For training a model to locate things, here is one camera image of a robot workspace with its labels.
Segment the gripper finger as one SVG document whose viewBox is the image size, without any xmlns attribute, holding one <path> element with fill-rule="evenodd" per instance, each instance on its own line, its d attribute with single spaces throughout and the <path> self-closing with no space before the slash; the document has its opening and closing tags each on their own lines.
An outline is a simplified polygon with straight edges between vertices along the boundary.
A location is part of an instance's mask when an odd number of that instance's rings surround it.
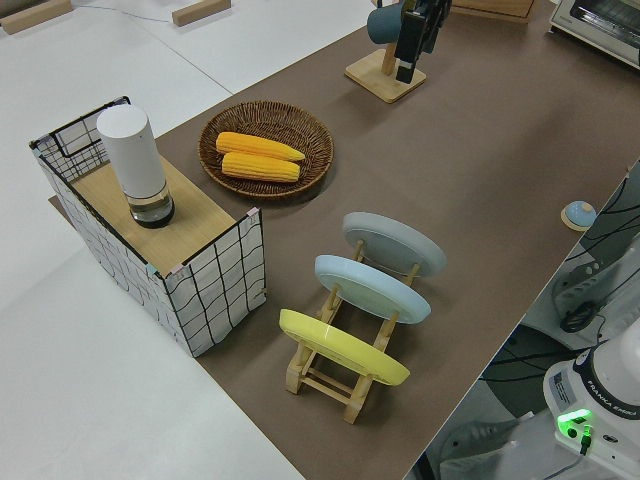
<svg viewBox="0 0 640 480">
<path fill-rule="evenodd" d="M 402 15 L 401 28 L 396 42 L 395 58 L 398 60 L 396 79 L 410 83 L 415 65 L 422 50 L 422 37 L 426 18 L 418 11 L 407 10 Z"/>
<path fill-rule="evenodd" d="M 426 23 L 426 30 L 423 37 L 422 52 L 431 54 L 435 48 L 438 32 L 443 24 L 440 17 L 430 18 Z"/>
</svg>

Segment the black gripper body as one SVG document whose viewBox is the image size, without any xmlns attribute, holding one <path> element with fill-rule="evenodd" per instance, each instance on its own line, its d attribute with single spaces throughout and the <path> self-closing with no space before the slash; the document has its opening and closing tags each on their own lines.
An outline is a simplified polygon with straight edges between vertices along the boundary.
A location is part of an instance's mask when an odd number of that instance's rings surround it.
<svg viewBox="0 0 640 480">
<path fill-rule="evenodd" d="M 413 12 L 426 19 L 445 21 L 451 6 L 451 0 L 405 0 L 402 2 L 402 13 Z"/>
</svg>

